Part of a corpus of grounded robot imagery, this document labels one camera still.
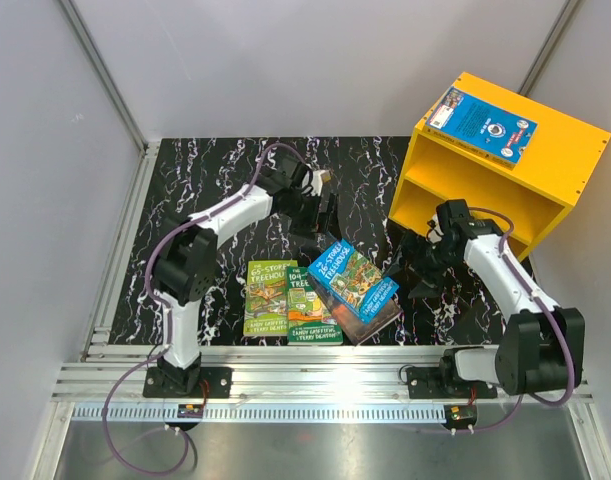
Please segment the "blue 26-storey treehouse book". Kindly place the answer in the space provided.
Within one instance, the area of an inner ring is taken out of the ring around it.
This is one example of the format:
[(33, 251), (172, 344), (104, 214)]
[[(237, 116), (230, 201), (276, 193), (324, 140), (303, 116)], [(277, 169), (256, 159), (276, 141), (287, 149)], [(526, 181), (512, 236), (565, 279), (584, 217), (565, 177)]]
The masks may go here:
[(399, 289), (346, 240), (325, 250), (308, 267), (308, 274), (364, 324), (371, 323)]

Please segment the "dark tale of two cities book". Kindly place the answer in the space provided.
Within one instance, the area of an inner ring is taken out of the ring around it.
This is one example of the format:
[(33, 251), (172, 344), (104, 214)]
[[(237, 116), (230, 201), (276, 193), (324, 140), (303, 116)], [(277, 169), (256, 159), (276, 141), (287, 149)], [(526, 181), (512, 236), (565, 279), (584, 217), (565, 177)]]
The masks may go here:
[(394, 300), (389, 300), (376, 316), (367, 323), (360, 320), (356, 314), (338, 299), (329, 299), (327, 301), (327, 308), (353, 345), (365, 343), (402, 314), (402, 309)]

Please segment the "green 104-storey treehouse book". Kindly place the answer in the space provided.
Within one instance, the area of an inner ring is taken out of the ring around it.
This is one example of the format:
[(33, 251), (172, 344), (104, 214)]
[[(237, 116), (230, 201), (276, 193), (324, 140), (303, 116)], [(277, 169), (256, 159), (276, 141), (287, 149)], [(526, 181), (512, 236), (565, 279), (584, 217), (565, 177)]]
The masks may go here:
[(308, 280), (304, 267), (286, 270), (289, 345), (338, 346), (343, 332)]

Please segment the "green 65-storey treehouse book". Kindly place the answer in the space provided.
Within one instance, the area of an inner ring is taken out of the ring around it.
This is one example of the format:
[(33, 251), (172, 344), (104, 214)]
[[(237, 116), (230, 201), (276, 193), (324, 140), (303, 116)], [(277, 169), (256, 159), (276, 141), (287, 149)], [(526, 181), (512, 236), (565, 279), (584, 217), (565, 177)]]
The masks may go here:
[(245, 337), (287, 335), (286, 269), (297, 266), (296, 260), (248, 262), (243, 324)]

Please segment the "blue back-cover book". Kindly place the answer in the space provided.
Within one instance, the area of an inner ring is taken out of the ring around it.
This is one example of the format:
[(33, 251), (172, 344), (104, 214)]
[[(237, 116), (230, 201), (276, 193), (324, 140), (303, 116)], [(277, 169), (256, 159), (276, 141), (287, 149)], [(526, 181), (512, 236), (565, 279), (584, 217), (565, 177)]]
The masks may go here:
[(445, 142), (509, 169), (520, 162), (538, 124), (450, 87), (424, 121)]

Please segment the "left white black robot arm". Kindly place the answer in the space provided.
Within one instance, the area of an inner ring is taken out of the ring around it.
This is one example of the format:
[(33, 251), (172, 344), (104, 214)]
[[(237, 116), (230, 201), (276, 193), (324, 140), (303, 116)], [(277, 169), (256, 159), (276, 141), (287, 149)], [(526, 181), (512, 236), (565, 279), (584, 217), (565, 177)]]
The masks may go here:
[(208, 383), (228, 369), (201, 367), (199, 315), (213, 286), (219, 248), (251, 224), (273, 215), (289, 220), (291, 233), (308, 239), (338, 237), (338, 200), (327, 193), (328, 170), (315, 170), (291, 150), (266, 166), (233, 195), (173, 224), (148, 260), (145, 287), (164, 315), (160, 353), (146, 373), (146, 398), (206, 396)]

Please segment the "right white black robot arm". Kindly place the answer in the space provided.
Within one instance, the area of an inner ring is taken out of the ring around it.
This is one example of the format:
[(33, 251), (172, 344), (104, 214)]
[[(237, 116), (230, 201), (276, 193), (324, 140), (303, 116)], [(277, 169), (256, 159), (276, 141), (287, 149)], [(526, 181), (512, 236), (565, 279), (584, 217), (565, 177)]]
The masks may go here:
[(441, 203), (424, 237), (405, 232), (385, 270), (387, 277), (411, 269), (418, 277), (411, 296), (437, 297), (448, 269), (465, 265), (485, 285), (506, 327), (496, 348), (458, 347), (445, 351), (438, 385), (460, 397), (474, 383), (488, 383), (509, 395), (528, 395), (551, 407), (564, 405), (582, 380), (585, 320), (547, 295), (517, 260), (508, 244), (510, 219), (463, 199)]

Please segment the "yellow wooden shelf box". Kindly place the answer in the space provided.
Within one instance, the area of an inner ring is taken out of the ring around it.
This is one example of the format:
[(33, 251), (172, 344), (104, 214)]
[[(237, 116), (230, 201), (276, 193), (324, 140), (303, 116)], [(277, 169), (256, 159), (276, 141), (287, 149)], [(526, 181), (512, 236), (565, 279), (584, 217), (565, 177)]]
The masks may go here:
[(514, 223), (509, 245), (524, 259), (576, 206), (611, 138), (609, 132), (467, 72), (454, 87), (537, 124), (515, 167), (414, 126), (389, 217), (420, 235), (439, 204), (464, 199)]

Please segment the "black marble pattern mat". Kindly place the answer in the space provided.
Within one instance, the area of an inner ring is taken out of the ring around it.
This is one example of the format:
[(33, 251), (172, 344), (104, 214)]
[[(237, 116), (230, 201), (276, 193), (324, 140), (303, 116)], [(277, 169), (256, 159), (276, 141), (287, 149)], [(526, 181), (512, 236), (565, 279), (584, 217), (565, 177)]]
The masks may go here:
[[(269, 163), (265, 138), (172, 138), (159, 148), (111, 327), (117, 345), (154, 345), (162, 337), (162, 314), (147, 295), (144, 271), (151, 252), (176, 220), (199, 212), (239, 190), (260, 158)], [(332, 174), (344, 237), (380, 268), (387, 267), (401, 229), (388, 213), (409, 141), (387, 137), (282, 138), (309, 165)], [(285, 217), (256, 223), (229, 240), (216, 257), (215, 280), (200, 310), (199, 342), (206, 346), (279, 346), (279, 337), (247, 337), (243, 314), (247, 266), (252, 260), (295, 259), (308, 264), (329, 240), (291, 235)], [(371, 338), (373, 345), (497, 343), (505, 320), (472, 271), (451, 269), (441, 296), (413, 299), (416, 277), (397, 276), (401, 314)]]

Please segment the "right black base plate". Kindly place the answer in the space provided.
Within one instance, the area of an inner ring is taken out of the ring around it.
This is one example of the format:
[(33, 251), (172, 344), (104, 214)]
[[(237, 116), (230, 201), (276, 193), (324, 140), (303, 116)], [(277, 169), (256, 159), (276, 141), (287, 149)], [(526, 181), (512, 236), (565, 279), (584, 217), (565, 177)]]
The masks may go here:
[(410, 399), (470, 400), (496, 399), (495, 386), (482, 381), (463, 381), (448, 378), (439, 367), (403, 366), (400, 374), (405, 374), (405, 384)]

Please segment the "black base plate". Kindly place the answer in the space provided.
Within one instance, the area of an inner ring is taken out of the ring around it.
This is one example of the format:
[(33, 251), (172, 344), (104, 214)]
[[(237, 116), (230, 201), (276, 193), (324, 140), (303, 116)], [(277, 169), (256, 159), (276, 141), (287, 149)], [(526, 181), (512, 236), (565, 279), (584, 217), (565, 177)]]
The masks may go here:
[(145, 398), (228, 399), (233, 370), (228, 367), (194, 367), (187, 370), (151, 367), (142, 395)]
[(448, 378), (439, 367), (403, 366), (400, 374), (405, 374), (405, 384), (410, 399), (470, 400), (496, 399), (495, 386), (482, 381), (463, 381)]

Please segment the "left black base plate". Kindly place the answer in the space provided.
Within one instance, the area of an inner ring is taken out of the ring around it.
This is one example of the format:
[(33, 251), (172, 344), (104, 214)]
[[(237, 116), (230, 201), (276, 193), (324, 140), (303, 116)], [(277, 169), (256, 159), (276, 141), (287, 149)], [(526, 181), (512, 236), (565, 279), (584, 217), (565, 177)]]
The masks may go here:
[(187, 370), (151, 367), (142, 395), (145, 398), (228, 399), (233, 370), (228, 367), (194, 367)]

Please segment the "aluminium rail frame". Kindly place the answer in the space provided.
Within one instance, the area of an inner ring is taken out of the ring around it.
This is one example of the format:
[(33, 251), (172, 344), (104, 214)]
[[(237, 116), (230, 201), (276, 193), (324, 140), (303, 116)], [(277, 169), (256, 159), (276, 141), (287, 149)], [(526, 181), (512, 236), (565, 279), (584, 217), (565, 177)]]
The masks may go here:
[[(595, 388), (584, 383), (563, 408), (505, 394), (477, 399), (478, 429), (442, 424), (185, 423), (76, 420), (81, 402), (145, 399), (137, 363), (153, 345), (117, 345), (111, 327), (157, 155), (140, 162), (110, 268), (78, 358), (63, 365), (34, 479), (611, 479), (611, 442)], [(205, 367), (233, 370), (230, 397), (216, 403), (436, 404), (410, 399), (403, 366), (429, 367), (447, 345), (335, 347), (206, 346)]]

